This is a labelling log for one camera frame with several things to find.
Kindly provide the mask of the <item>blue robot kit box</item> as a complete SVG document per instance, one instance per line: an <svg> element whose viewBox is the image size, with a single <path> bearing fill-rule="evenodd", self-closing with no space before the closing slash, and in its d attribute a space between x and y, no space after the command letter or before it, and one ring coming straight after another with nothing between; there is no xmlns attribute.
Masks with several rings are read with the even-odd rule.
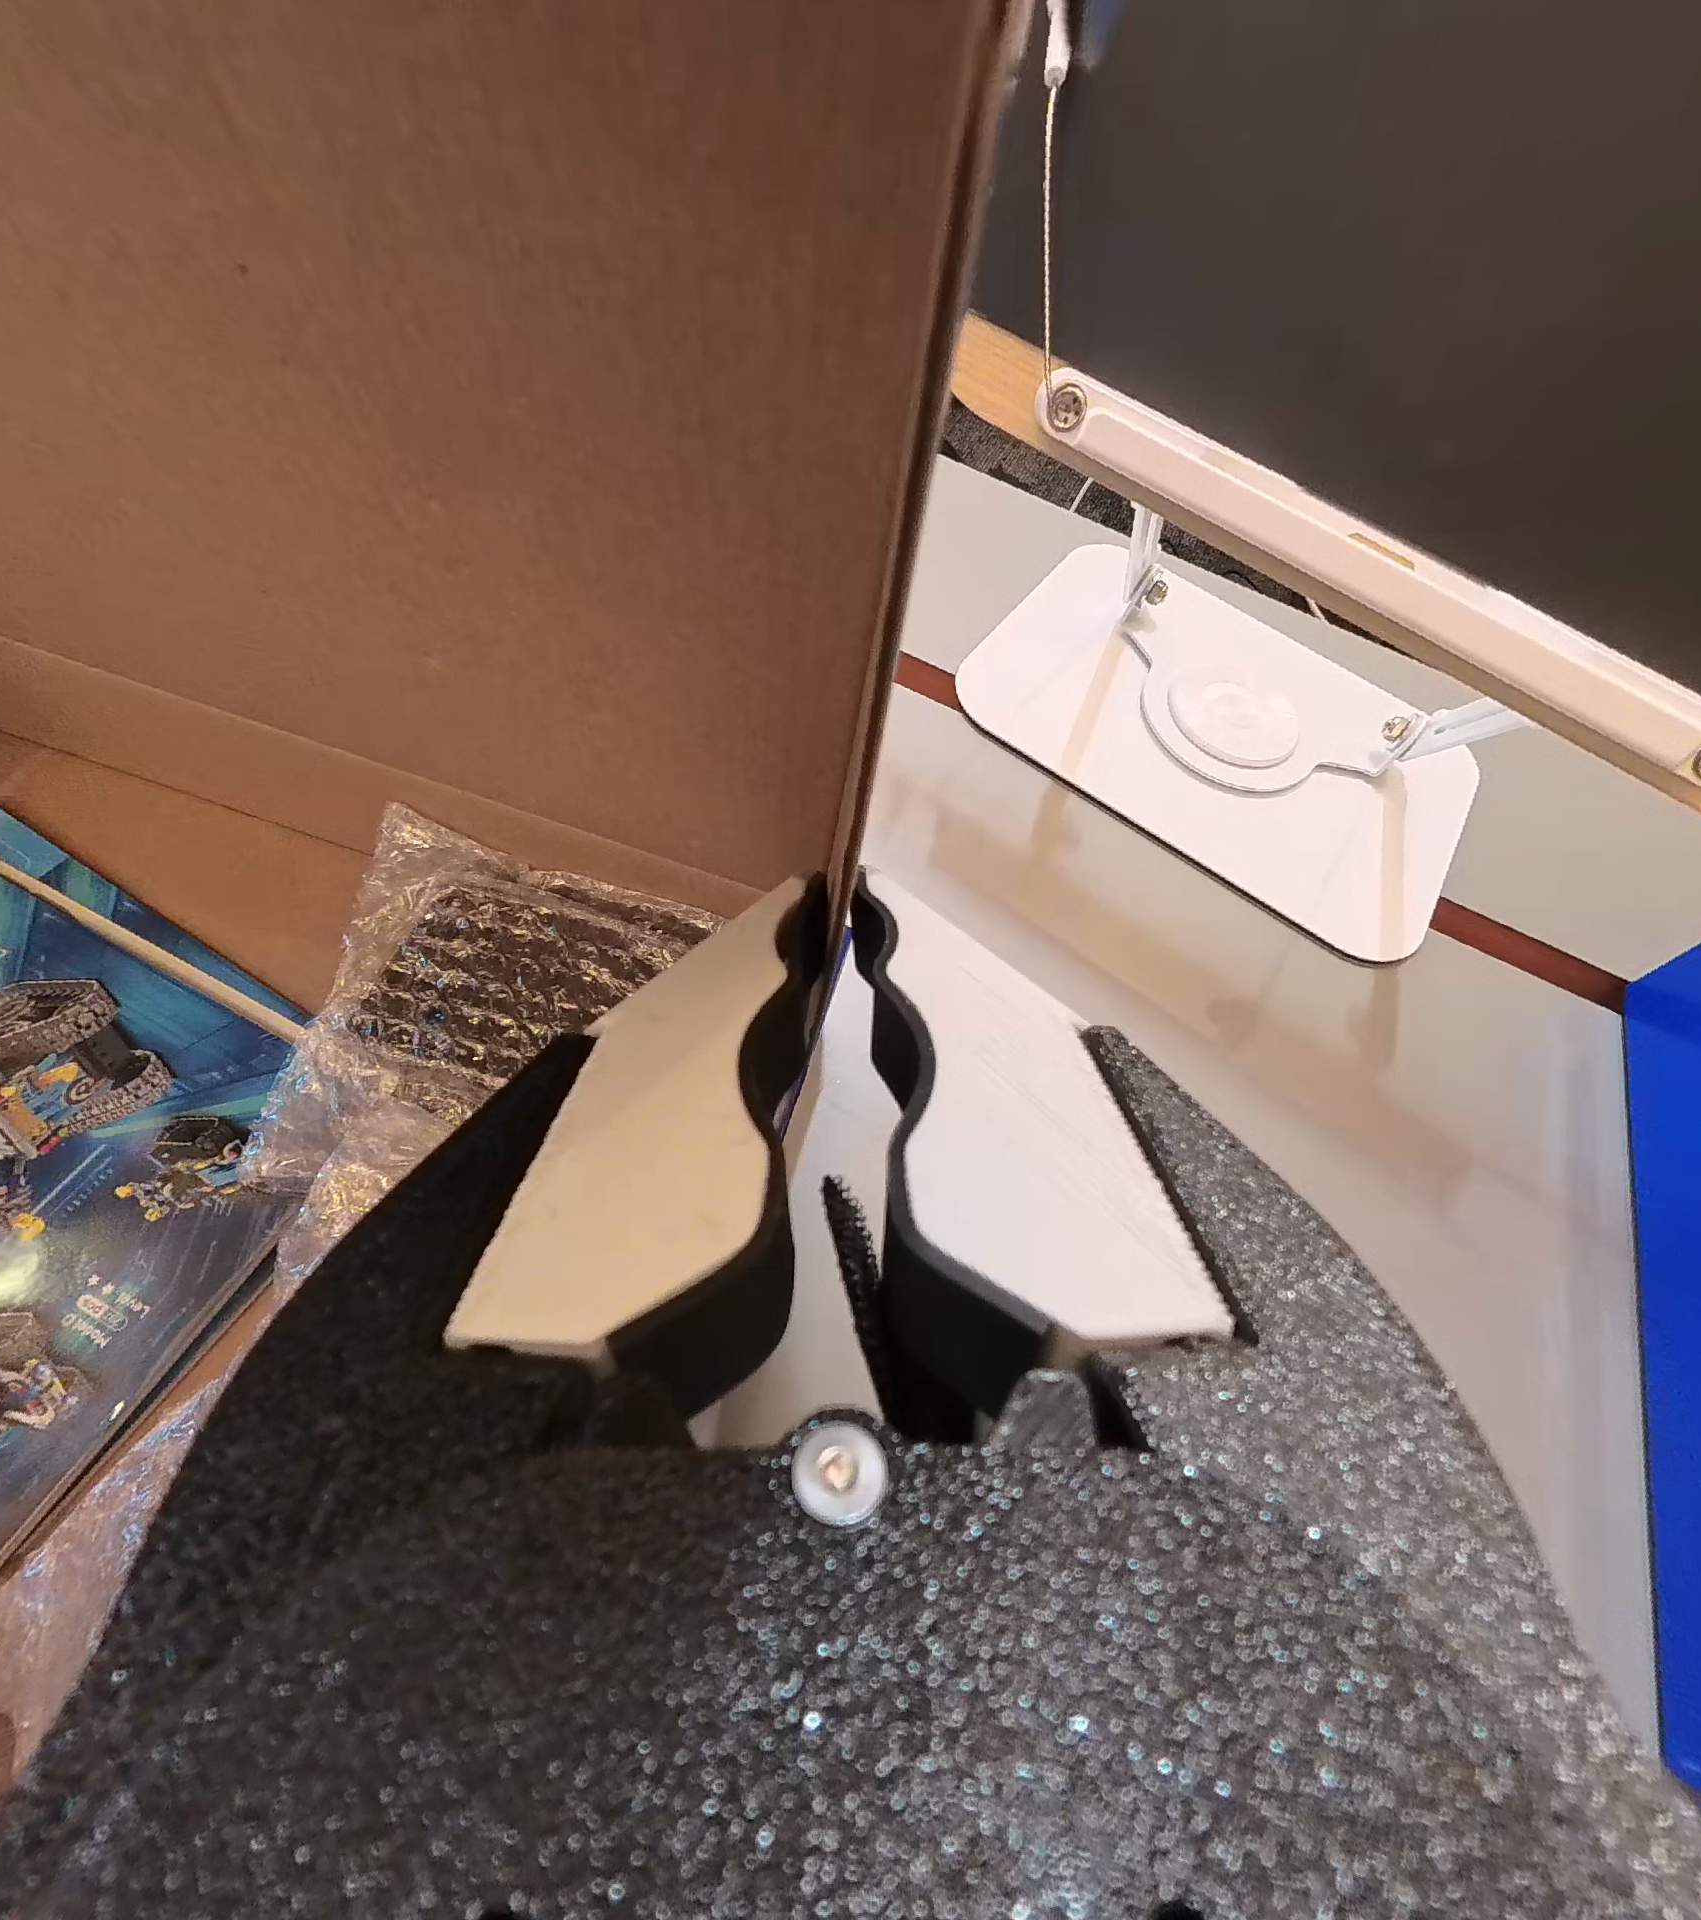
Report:
<svg viewBox="0 0 1701 1920"><path fill-rule="evenodd" d="M845 900L1030 4L0 4L0 802Z"/></svg>

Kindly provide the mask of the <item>white desk stand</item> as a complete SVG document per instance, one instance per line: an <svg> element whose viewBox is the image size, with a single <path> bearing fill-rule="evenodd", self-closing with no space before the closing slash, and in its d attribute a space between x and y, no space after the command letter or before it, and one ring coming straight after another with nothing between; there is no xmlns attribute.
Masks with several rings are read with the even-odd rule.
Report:
<svg viewBox="0 0 1701 1920"><path fill-rule="evenodd" d="M1069 4L1045 5L1053 133L1076 44ZM1051 347L1033 404L1058 444L1111 460L1133 532L1058 563L982 639L966 715L1322 946L1374 966L1421 946L1474 749L1499 733L1553 732L1701 809L1696 688Z"/></svg>

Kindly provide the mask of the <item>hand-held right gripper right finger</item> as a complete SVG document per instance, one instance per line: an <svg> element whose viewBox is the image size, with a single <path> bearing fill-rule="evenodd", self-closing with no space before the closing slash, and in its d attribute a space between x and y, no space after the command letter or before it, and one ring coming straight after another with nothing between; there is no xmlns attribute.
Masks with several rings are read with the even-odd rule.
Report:
<svg viewBox="0 0 1701 1920"><path fill-rule="evenodd" d="M1081 1021L900 881L863 870L853 948L869 1058L896 1106L880 1245L850 1275L884 1417L968 1441L1032 1371L1237 1336L1237 1302L1116 1088L1121 1033Z"/></svg>

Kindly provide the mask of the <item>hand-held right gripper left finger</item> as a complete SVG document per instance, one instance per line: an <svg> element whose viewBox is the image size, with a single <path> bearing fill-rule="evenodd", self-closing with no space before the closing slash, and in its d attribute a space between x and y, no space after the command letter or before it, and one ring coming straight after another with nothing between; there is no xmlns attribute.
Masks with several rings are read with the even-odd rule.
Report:
<svg viewBox="0 0 1701 1920"><path fill-rule="evenodd" d="M810 1059L808 879L790 876L586 1036L444 1345L646 1378L693 1421L788 1325L782 1139Z"/></svg>

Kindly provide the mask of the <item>large blue instruction booklet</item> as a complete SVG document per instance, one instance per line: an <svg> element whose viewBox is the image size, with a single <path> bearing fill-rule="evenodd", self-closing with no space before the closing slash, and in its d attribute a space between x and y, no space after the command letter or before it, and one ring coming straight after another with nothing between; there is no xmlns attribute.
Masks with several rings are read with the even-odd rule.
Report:
<svg viewBox="0 0 1701 1920"><path fill-rule="evenodd" d="M305 1019L0 808L0 1565L262 1280Z"/></svg>

